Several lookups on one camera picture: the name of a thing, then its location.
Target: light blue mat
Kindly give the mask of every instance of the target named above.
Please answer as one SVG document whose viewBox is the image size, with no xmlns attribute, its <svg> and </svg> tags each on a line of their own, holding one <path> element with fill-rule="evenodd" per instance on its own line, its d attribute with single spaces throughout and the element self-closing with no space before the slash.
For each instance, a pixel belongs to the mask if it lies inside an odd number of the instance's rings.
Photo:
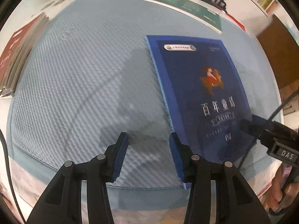
<svg viewBox="0 0 299 224">
<path fill-rule="evenodd" d="M 270 64 L 257 39 L 221 19 L 223 33 L 143 0 L 76 0 L 50 23 L 32 50 L 11 104 L 9 155 L 48 184 L 67 160 L 104 153 L 129 134 L 120 177 L 108 186 L 112 209 L 159 210 L 187 204 L 171 157 L 171 133 L 146 35 L 221 39 L 252 113 L 278 106 Z M 273 162 L 257 145 L 247 179 Z M 259 168 L 252 163 L 259 161 Z"/>
</svg>

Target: metal screw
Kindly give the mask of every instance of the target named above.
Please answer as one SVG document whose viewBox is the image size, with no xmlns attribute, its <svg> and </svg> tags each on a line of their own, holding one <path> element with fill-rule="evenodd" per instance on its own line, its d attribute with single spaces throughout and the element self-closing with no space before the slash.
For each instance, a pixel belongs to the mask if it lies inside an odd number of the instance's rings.
<svg viewBox="0 0 299 224">
<path fill-rule="evenodd" d="M 72 161 L 66 161 L 66 162 L 64 163 L 64 166 L 65 166 L 65 167 L 70 167 L 70 166 L 72 166 L 72 164 L 73 164 Z"/>
<path fill-rule="evenodd" d="M 199 155 L 194 154 L 191 156 L 191 159 L 194 161 L 198 161 L 200 159 L 200 157 L 199 157 Z"/>
<path fill-rule="evenodd" d="M 225 165 L 226 167 L 232 167 L 232 166 L 233 166 L 233 164 L 232 164 L 231 162 L 229 162 L 229 161 L 226 161 L 226 162 L 224 163 L 224 165 Z"/>
<path fill-rule="evenodd" d="M 99 159 L 99 160 L 104 160 L 106 158 L 106 155 L 105 154 L 99 154 L 98 156 L 97 156 L 97 159 Z"/>
</svg>

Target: green book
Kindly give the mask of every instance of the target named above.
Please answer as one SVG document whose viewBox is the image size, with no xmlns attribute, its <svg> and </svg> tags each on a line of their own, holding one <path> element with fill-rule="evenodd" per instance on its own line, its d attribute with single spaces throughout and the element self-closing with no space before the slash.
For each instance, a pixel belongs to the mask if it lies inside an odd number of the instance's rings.
<svg viewBox="0 0 299 224">
<path fill-rule="evenodd" d="M 157 3 L 171 9 L 174 9 L 180 13 L 184 13 L 199 22 L 207 25 L 217 33 L 221 34 L 221 22 L 218 14 L 213 11 L 189 0 L 145 0 L 153 3 Z"/>
</svg>

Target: textured fabric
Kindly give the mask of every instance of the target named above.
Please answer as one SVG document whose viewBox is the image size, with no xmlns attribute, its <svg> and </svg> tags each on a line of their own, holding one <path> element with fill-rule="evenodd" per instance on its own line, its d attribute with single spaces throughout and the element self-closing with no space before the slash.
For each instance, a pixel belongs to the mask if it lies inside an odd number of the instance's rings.
<svg viewBox="0 0 299 224">
<path fill-rule="evenodd" d="M 8 144 L 59 169 L 67 160 L 79 163 L 103 153 L 125 131 L 129 148 L 112 185 L 181 188 L 146 35 L 221 39 L 252 113 L 268 117 L 278 105 L 273 73 L 256 38 L 221 22 L 219 35 L 182 13 L 143 0 L 74 1 L 32 50 L 11 109 Z"/>
</svg>

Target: black cable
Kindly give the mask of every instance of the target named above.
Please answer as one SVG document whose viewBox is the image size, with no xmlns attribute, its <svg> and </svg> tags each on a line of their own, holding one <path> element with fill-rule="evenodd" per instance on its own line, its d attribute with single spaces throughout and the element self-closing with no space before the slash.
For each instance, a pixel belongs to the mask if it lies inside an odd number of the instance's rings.
<svg viewBox="0 0 299 224">
<path fill-rule="evenodd" d="M 6 141 L 5 141 L 5 138 L 4 138 L 4 135 L 3 135 L 2 131 L 1 131 L 1 129 L 0 129 L 0 140 L 1 140 L 1 143 L 2 143 L 2 146 L 3 146 L 5 166 L 6 166 L 6 172 L 7 172 L 7 178 L 8 178 L 8 182 L 9 182 L 9 187 L 10 187 L 11 193 L 13 195 L 13 200 L 14 200 L 14 202 L 16 204 L 18 212 L 19 212 L 19 214 L 20 214 L 20 216 L 22 218 L 22 221 L 24 223 L 26 223 L 25 218 L 24 218 L 24 216 L 23 216 L 23 214 L 21 212 L 21 209 L 19 207 L 15 191 L 13 189 L 13 183 L 11 181 L 10 168 L 9 168 L 8 149 L 7 149 L 7 144 L 6 144 Z"/>
<path fill-rule="evenodd" d="M 258 132 L 258 136 L 260 136 L 263 131 L 266 129 L 267 124 L 272 121 L 274 119 L 274 117 L 283 109 L 283 107 L 285 107 L 287 105 L 287 103 L 289 103 L 294 97 L 296 97 L 296 95 L 299 94 L 299 87 L 298 90 L 293 92 L 285 101 L 283 101 L 281 103 L 281 105 L 270 115 L 270 117 L 267 119 L 266 123 L 263 125 L 263 127 L 261 128 L 261 130 Z M 241 169 L 245 159 L 247 158 L 251 148 L 256 144 L 257 142 L 257 138 L 254 138 L 252 143 L 250 144 L 250 147 L 246 150 L 246 153 L 244 155 L 244 157 L 242 158 L 239 166 L 238 166 L 238 170 Z"/>
</svg>

